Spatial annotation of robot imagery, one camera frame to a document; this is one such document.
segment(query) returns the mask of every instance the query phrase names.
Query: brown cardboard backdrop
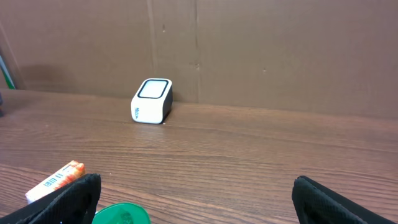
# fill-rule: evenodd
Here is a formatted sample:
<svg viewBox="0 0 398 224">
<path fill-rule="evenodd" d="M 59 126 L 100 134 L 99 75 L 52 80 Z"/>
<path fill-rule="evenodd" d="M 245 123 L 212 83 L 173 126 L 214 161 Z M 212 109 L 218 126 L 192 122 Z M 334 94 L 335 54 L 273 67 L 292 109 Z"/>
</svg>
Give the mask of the brown cardboard backdrop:
<svg viewBox="0 0 398 224">
<path fill-rule="evenodd" d="M 395 0 L 0 1 L 20 88 L 398 117 Z"/>
</svg>

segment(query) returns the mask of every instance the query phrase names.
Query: orange and white box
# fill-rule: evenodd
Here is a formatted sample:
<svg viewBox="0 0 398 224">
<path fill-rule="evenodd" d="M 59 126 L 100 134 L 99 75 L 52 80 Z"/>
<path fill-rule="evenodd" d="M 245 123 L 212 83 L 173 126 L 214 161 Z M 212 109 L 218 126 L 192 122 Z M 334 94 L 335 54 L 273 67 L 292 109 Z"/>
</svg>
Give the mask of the orange and white box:
<svg viewBox="0 0 398 224">
<path fill-rule="evenodd" d="M 53 175 L 43 180 L 28 191 L 25 196 L 27 203 L 30 204 L 49 193 L 77 180 L 79 177 L 85 175 L 85 165 L 77 161 L 71 161 Z"/>
</svg>

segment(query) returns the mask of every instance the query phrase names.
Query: wooden table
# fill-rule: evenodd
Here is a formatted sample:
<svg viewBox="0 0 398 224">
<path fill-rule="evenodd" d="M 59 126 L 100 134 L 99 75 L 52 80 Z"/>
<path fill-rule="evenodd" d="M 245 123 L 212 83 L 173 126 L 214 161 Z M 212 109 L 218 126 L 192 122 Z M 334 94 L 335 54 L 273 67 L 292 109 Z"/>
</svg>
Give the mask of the wooden table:
<svg viewBox="0 0 398 224">
<path fill-rule="evenodd" d="M 134 202 L 153 223 L 297 223 L 299 175 L 398 222 L 396 119 L 175 103 L 150 125 L 130 99 L 0 92 L 0 217 L 77 160 L 101 174 L 98 210 Z"/>
</svg>

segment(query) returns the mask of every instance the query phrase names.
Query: green round object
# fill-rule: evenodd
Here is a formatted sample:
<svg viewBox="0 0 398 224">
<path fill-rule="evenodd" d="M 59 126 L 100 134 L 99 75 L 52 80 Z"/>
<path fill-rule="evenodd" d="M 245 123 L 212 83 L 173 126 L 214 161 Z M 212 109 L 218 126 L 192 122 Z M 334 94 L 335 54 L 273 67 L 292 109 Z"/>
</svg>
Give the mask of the green round object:
<svg viewBox="0 0 398 224">
<path fill-rule="evenodd" d="M 99 211 L 93 224 L 150 224 L 148 213 L 139 205 L 129 202 L 117 203 Z"/>
</svg>

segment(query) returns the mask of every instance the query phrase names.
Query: small white device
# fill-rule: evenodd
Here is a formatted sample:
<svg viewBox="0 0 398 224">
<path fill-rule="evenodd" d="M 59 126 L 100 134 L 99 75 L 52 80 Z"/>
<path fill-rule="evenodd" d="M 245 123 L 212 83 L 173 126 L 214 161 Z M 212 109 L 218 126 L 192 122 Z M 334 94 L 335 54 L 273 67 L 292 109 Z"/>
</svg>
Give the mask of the small white device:
<svg viewBox="0 0 398 224">
<path fill-rule="evenodd" d="M 165 78 L 148 78 L 131 100 L 132 119 L 140 123 L 160 124 L 172 108 L 172 82 Z"/>
</svg>

